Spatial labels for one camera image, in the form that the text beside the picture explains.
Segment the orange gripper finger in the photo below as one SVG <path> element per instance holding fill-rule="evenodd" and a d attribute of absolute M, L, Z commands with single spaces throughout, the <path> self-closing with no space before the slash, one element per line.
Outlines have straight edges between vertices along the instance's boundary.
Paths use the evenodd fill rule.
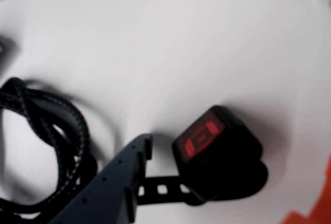
<path fill-rule="evenodd" d="M 283 224 L 329 224 L 330 223 L 330 156 L 325 169 L 322 191 L 309 215 L 290 212 L 281 221 Z"/>

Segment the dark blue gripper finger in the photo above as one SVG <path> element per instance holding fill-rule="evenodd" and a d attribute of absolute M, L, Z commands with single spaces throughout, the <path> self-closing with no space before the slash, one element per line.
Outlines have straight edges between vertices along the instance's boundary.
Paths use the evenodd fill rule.
<path fill-rule="evenodd" d="M 138 192 L 152 157 L 153 137 L 139 135 L 77 194 L 53 224 L 134 223 Z"/>

